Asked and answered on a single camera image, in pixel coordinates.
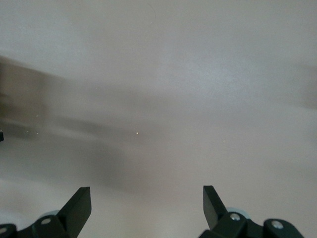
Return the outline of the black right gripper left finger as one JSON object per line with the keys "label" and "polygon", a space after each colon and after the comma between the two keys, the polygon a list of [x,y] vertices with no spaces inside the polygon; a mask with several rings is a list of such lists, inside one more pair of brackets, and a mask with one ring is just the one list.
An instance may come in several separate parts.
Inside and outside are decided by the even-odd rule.
{"label": "black right gripper left finger", "polygon": [[2,238],[76,238],[92,211],[89,187],[79,188],[55,215],[46,215],[18,230],[15,224],[1,224]]}

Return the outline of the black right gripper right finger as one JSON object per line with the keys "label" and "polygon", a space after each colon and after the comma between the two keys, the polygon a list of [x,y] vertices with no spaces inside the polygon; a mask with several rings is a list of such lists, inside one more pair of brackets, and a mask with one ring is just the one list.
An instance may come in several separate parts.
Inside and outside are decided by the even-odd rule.
{"label": "black right gripper right finger", "polygon": [[201,238],[302,238],[290,222],[267,219],[260,226],[237,211],[229,212],[212,185],[203,187],[203,210],[209,226]]}

